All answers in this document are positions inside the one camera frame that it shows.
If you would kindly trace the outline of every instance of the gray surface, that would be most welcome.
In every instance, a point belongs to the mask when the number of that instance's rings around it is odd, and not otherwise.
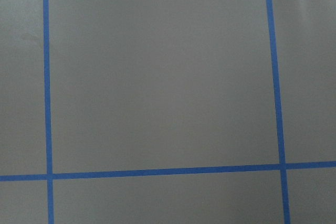
[[[48,223],[47,183],[0,182],[0,223]]]
[[[55,224],[283,223],[276,171],[54,183]]]
[[[45,173],[42,0],[0,0],[0,175]]]
[[[335,160],[336,0],[274,0],[288,162]]]
[[[265,0],[50,0],[55,172],[277,163]]]
[[[336,169],[288,171],[292,224],[336,223]]]

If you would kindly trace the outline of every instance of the vertical blue line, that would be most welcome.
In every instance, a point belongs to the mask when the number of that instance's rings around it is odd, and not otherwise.
[[[47,154],[47,190],[48,223],[54,224],[54,191],[52,181],[53,149],[51,143],[51,109],[50,109],[50,63],[49,63],[49,0],[43,0],[43,50],[44,50],[44,101],[46,124]]]
[[[276,111],[276,120],[277,120],[282,206],[284,209],[283,216],[284,216],[285,224],[290,224],[285,143],[283,140],[284,139],[284,129],[282,125],[279,68],[278,68],[277,44],[276,44],[276,36],[275,36],[275,25],[274,25],[272,0],[266,0],[266,6],[267,6],[268,30],[269,30],[269,40],[270,40],[271,60],[272,60],[275,111]]]

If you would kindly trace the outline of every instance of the blue grid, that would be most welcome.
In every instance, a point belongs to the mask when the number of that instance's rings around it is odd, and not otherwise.
[[[53,181],[55,179],[112,178],[112,177],[159,176],[159,175],[203,174],[203,173],[234,173],[234,172],[255,172],[255,171],[278,170],[280,171],[280,178],[281,178],[284,223],[290,224],[287,170],[336,167],[336,161],[286,163],[284,131],[283,131],[283,125],[282,125],[279,69],[278,69],[277,46],[276,46],[275,23],[274,23],[272,0],[266,0],[266,6],[267,6],[268,29],[269,29],[269,39],[270,39],[270,49],[271,49],[274,97],[275,97],[279,164],[170,168],[170,169],[145,169],[145,170],[123,170],[123,171],[110,171],[110,172],[54,174],[53,173],[53,159],[52,159],[53,150],[52,150],[52,141],[51,141],[51,110],[50,110],[49,0],[43,0],[44,84],[45,84],[45,127],[46,127],[47,174],[3,175],[3,176],[0,176],[0,182],[46,180],[47,181],[47,191],[48,191],[48,224],[54,224]]]

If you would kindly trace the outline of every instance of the horizontal blue line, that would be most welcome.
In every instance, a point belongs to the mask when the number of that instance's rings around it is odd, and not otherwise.
[[[3,175],[1,181],[28,181],[28,180],[46,180],[47,174],[29,174],[29,175]]]
[[[111,177],[135,177],[135,176],[157,176],[177,174],[200,174],[200,173],[233,173],[258,170],[279,170],[278,164],[270,165],[241,165],[241,166],[216,166],[216,167],[194,167],[194,168],[170,168],[150,170],[122,170],[115,172],[90,172],[90,173],[59,173],[54,174],[54,179],[76,179],[76,178],[111,178]]]
[[[193,168],[169,168],[149,170],[120,170],[111,172],[87,172],[87,173],[56,173],[56,174],[29,174],[29,175],[3,175],[3,181],[28,181],[51,179],[76,179],[76,178],[112,178],[112,177],[136,177],[136,176],[158,176],[178,174],[201,174],[201,173],[235,173],[235,172],[257,172],[261,170],[280,170],[283,165],[237,165],[237,166],[214,166],[214,167],[193,167]],[[288,163],[287,170],[291,169],[313,169],[336,167],[336,161]]]
[[[286,169],[313,169],[313,168],[328,168],[336,167],[336,161],[326,161],[326,162],[306,162],[306,163],[287,163]]]

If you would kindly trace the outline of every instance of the gray square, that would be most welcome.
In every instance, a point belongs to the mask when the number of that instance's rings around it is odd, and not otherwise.
[[[289,170],[288,189],[292,223],[336,223],[335,181],[335,168]]]
[[[289,162],[335,160],[335,0],[273,0]]]
[[[48,223],[45,181],[0,182],[0,222]]]
[[[43,0],[0,6],[0,175],[45,173]]]
[[[283,223],[278,171],[54,181],[55,224]]]
[[[277,163],[265,0],[50,0],[55,172]]]

